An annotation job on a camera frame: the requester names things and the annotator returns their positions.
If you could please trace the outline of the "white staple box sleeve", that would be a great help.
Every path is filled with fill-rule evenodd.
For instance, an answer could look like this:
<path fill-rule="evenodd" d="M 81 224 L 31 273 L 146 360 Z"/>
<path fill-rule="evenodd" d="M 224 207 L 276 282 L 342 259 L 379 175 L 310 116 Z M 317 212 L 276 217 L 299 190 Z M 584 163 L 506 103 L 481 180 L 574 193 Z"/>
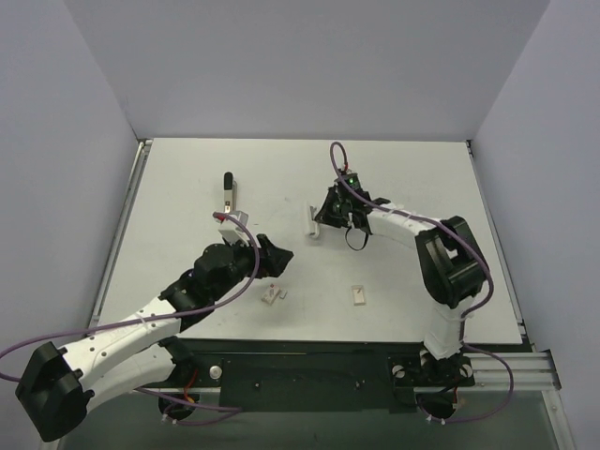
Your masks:
<path fill-rule="evenodd" d="M 303 233 L 305 237 L 317 240 L 320 237 L 320 224 L 315 219 L 315 209 L 309 203 L 305 202 L 302 209 Z"/>

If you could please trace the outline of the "small cardboard tray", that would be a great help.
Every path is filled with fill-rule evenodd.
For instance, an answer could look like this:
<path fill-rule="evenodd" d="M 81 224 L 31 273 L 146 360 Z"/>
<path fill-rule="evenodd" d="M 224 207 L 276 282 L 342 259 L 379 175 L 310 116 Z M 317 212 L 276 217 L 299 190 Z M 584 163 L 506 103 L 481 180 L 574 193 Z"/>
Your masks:
<path fill-rule="evenodd" d="M 352 292 L 352 304 L 355 307 L 365 306 L 367 304 L 367 300 L 365 297 L 365 289 L 363 285 L 353 285 L 351 287 Z"/>

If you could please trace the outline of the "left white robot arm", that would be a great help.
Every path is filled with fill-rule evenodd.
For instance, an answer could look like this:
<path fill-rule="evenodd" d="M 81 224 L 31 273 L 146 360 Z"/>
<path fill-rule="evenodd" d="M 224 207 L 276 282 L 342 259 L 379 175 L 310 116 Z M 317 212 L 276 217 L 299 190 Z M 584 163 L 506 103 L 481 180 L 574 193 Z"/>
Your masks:
<path fill-rule="evenodd" d="M 49 443 L 64 437 L 94 407 L 139 385 L 187 383 L 193 364 L 170 353 L 168 344 L 211 314 L 240 282 L 277 278 L 293 258 L 266 235 L 256 239 L 256 246 L 244 239 L 208 246 L 192 268 L 112 329 L 61 348 L 50 341 L 37 347 L 16 397 L 40 438 Z"/>

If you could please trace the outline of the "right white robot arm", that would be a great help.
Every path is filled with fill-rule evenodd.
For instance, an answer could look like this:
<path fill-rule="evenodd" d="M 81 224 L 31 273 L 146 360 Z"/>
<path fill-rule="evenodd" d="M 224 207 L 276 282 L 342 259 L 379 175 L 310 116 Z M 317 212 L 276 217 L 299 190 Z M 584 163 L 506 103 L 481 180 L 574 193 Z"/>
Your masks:
<path fill-rule="evenodd" d="M 412 214 L 385 198 L 372 200 L 358 175 L 342 174 L 327 190 L 320 209 L 310 208 L 313 227 L 359 230 L 416 249 L 425 288 L 433 299 L 430 325 L 419 359 L 421 377 L 440 383 L 453 370 L 450 357 L 461 351 L 464 323 L 475 297 L 488 280 L 488 265 L 463 217 L 446 220 Z"/>

